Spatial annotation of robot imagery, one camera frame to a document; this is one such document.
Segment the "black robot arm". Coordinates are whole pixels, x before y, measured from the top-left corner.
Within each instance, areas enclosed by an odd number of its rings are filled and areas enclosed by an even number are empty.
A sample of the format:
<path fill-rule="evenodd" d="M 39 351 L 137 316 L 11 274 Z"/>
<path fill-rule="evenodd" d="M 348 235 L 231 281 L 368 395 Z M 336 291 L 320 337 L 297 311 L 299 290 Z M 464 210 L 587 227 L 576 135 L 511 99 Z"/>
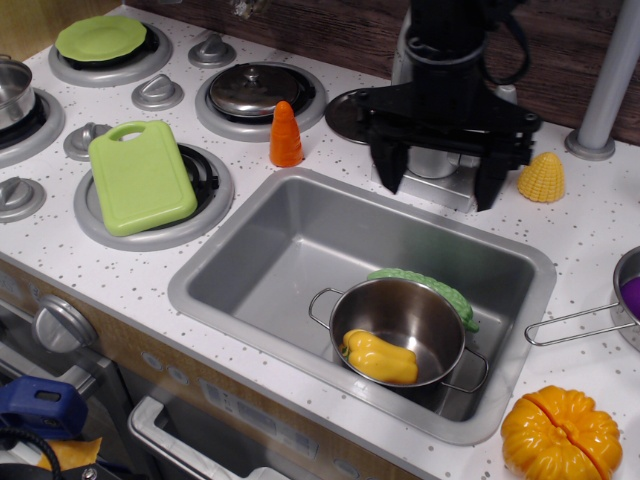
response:
<path fill-rule="evenodd" d="M 397 192 L 412 147 L 479 160 L 474 197 L 488 210 L 507 174 L 527 165 L 536 113 L 495 95 L 484 61 L 487 35 L 505 25 L 521 48 L 526 37 L 515 1 L 414 1 L 404 34 L 409 81 L 354 95 L 382 185 Z"/>

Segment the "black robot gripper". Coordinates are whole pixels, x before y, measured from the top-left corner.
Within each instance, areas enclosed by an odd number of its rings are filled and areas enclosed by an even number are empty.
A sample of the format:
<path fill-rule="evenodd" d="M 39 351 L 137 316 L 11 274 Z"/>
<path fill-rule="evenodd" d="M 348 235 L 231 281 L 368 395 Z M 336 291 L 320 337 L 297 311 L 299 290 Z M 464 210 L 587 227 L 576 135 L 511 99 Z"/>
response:
<path fill-rule="evenodd" d="M 475 156 L 477 211 L 491 209 L 508 173 L 530 162 L 540 117 L 488 88 L 485 35 L 441 42 L 408 34 L 405 40 L 412 80 L 380 87 L 369 101 L 386 136 L 369 141 L 382 185 L 398 192 L 413 146 Z"/>

